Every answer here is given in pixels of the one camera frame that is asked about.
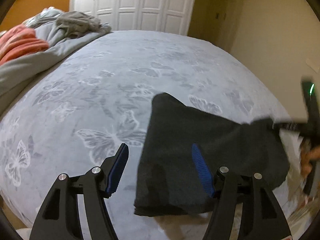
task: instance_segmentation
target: metal screw head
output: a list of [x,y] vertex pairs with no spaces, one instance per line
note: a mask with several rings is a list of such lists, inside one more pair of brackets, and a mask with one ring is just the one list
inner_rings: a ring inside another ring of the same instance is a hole
[[261,175],[260,173],[255,173],[255,174],[254,174],[254,177],[255,177],[256,179],[262,179],[262,175]]
[[62,173],[62,174],[59,175],[59,179],[60,179],[60,180],[64,180],[64,179],[66,179],[66,177],[67,177],[67,175],[64,174],[64,173]]
[[222,166],[222,167],[220,167],[220,171],[222,173],[227,173],[229,171],[229,169],[227,167],[225,167],[225,166]]
[[97,174],[101,171],[100,167],[94,167],[91,172],[94,173],[94,174]]

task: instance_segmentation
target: gray blanket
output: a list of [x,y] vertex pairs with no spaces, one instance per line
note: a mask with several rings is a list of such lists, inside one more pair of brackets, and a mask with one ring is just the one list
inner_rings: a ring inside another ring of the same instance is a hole
[[43,11],[41,13],[38,13],[36,16],[25,20],[22,24],[24,24],[25,27],[35,29],[42,24],[55,21],[63,13],[64,11],[51,6],[49,8],[43,9]]
[[56,24],[66,31],[65,37],[75,35],[80,37],[86,32],[96,32],[100,26],[100,19],[82,12],[72,11],[61,14]]
[[77,49],[110,31],[111,27],[106,24],[97,32],[71,39],[65,38],[65,30],[57,28],[55,22],[37,28],[37,37],[48,41],[50,47],[46,51],[10,60],[0,67],[0,115],[38,73],[49,69]]

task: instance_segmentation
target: beige wall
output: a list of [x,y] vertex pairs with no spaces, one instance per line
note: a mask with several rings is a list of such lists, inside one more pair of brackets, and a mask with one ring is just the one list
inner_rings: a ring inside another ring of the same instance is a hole
[[320,96],[320,22],[306,0],[232,0],[218,45],[249,68],[292,117],[305,117],[302,76]]
[[227,0],[195,0],[188,36],[215,44],[226,7]]
[[188,31],[188,36],[203,40],[203,28],[209,0],[195,0]]

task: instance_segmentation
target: white wardrobe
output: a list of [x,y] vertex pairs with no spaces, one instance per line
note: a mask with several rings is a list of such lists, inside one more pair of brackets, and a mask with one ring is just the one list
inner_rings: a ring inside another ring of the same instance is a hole
[[70,0],[70,10],[97,16],[112,30],[187,35],[194,0]]

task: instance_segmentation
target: pink blanket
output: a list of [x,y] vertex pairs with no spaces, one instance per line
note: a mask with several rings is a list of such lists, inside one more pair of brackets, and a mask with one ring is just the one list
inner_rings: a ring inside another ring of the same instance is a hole
[[48,42],[36,38],[34,29],[17,25],[0,38],[0,66],[9,60],[48,48]]

